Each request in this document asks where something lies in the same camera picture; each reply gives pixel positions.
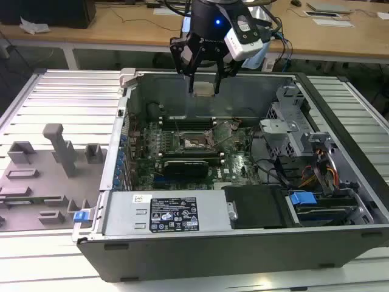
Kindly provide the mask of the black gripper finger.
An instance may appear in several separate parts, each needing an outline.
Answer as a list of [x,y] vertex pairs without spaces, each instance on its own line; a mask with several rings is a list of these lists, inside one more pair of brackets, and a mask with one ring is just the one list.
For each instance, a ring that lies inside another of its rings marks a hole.
[[243,62],[235,61],[234,59],[232,59],[232,61],[228,63],[227,67],[225,68],[223,56],[221,54],[216,54],[215,60],[217,65],[217,72],[215,75],[214,82],[214,94],[218,94],[222,79],[227,77],[234,77],[240,70]]
[[[185,48],[191,52],[191,57],[184,62],[182,54]],[[189,77],[188,92],[193,93],[195,73],[203,60],[203,43],[199,36],[187,36],[186,38],[170,39],[170,52],[178,74]]]

